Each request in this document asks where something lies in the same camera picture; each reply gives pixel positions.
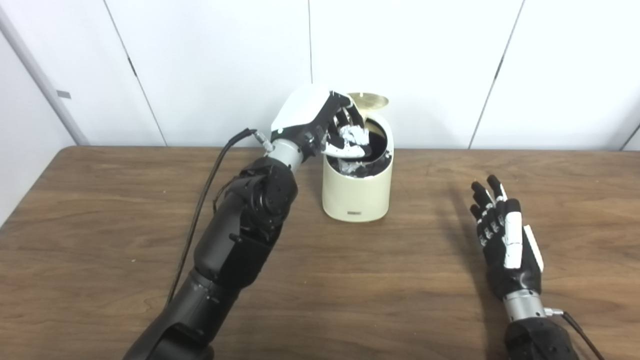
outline panel seam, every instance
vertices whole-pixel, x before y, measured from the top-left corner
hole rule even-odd
[[[129,56],[129,52],[127,51],[127,47],[124,45],[124,41],[122,41],[122,36],[120,36],[120,31],[118,30],[118,26],[116,25],[116,22],[113,20],[113,15],[111,14],[111,10],[109,9],[109,5],[107,5],[107,1],[106,0],[102,0],[102,3],[104,3],[104,7],[107,9],[107,13],[109,13],[109,19],[111,19],[111,23],[113,25],[113,28],[115,29],[116,34],[118,35],[118,39],[120,40],[120,45],[122,46],[122,49],[124,50],[124,53],[127,56],[127,61],[129,62],[129,65],[131,65],[131,69],[133,70],[133,74],[136,76],[136,81],[138,81],[138,86],[140,87],[140,91],[142,91],[142,96],[145,97],[145,102],[147,103],[147,107],[149,108],[149,111],[151,112],[151,116],[154,118],[154,122],[156,123],[156,127],[158,128],[158,132],[160,132],[160,137],[162,138],[162,141],[164,142],[164,146],[169,146],[166,143],[166,138],[164,137],[164,133],[162,132],[162,128],[160,127],[160,123],[158,123],[158,119],[156,117],[156,113],[154,112],[154,109],[151,107],[151,102],[149,102],[149,98],[147,97],[147,93],[145,91],[145,88],[142,86],[142,83],[140,82],[140,77],[138,77],[138,74],[136,73],[136,70],[133,67],[133,62],[131,61],[131,57]]]
[[[504,46],[504,51],[502,52],[502,57],[500,57],[500,62],[498,63],[498,67],[496,68],[495,74],[493,75],[493,81],[491,82],[491,86],[489,87],[489,91],[486,94],[486,98],[484,99],[484,104],[482,106],[482,110],[480,111],[480,116],[478,117],[478,121],[476,122],[476,128],[474,129],[474,133],[473,135],[471,135],[471,140],[469,141],[469,147],[467,147],[467,149],[471,149],[471,146],[474,143],[474,140],[476,139],[476,134],[478,132],[478,129],[480,128],[480,121],[482,121],[482,117],[484,115],[484,111],[486,109],[486,105],[489,103],[489,98],[491,97],[491,92],[493,91],[493,86],[495,86],[495,82],[498,79],[498,75],[500,73],[500,70],[502,68],[502,62],[504,61],[504,57],[507,54],[507,51],[509,50],[509,44],[511,43],[511,38],[513,37],[513,33],[516,29],[516,26],[518,25],[518,19],[520,18],[520,14],[522,13],[522,8],[524,7],[524,3],[526,2],[526,0],[522,0],[522,3],[520,4],[520,9],[518,9],[518,15],[516,15],[516,19],[513,22],[513,26],[511,27],[511,32],[509,33],[509,38],[507,39],[507,44]]]

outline white wall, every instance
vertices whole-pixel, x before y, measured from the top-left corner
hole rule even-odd
[[[62,103],[89,144],[164,145],[102,0],[0,0],[0,12],[20,51],[71,94]]]
[[[520,3],[311,0],[314,81],[387,96],[398,147],[466,149]]]
[[[620,150],[640,124],[640,3],[526,1],[474,149]]]
[[[626,144],[624,150],[626,151],[640,151],[640,131],[636,132],[629,142]]]
[[[520,7],[512,0],[107,4],[169,145],[223,145],[244,126],[267,131],[287,96],[313,79],[386,95],[383,113],[399,147],[458,148],[469,145]],[[362,34],[367,21],[376,25]]]
[[[311,80],[306,1],[107,4],[168,145],[224,145],[245,127],[268,133]]]
[[[56,153],[74,145],[0,33],[0,225]]]
[[[313,80],[386,95],[398,147],[619,149],[640,123],[640,3],[526,2],[487,100],[521,4],[0,0],[0,15],[93,145],[223,145],[268,131]]]

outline wooden table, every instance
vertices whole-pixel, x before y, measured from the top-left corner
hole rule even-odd
[[[260,153],[232,150],[213,188]],[[120,359],[164,305],[217,154],[60,152],[0,231],[0,358]],[[544,304],[570,311],[608,359],[638,359],[640,154],[438,150],[396,152],[390,211],[368,224],[326,216],[321,162],[304,164],[280,240],[214,341],[216,358],[506,359],[506,314],[467,210],[470,183],[491,173],[536,233]]]

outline black robotic arm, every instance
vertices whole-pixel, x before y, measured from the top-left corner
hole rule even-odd
[[[316,85],[290,96],[272,124],[267,154],[229,182],[194,249],[193,269],[125,360],[213,359],[210,342],[240,291],[256,280],[280,236],[298,194],[298,167],[321,152],[343,158],[370,153],[367,141],[354,143],[339,136],[344,126],[360,131],[368,141],[350,97]]]

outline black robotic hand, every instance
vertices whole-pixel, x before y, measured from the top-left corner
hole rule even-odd
[[[471,189],[477,205],[470,210],[477,220],[477,236],[488,266],[489,286],[501,300],[518,290],[540,294],[544,263],[531,228],[522,226],[520,203],[507,198],[495,175],[490,175],[487,183],[495,199],[474,181]]]

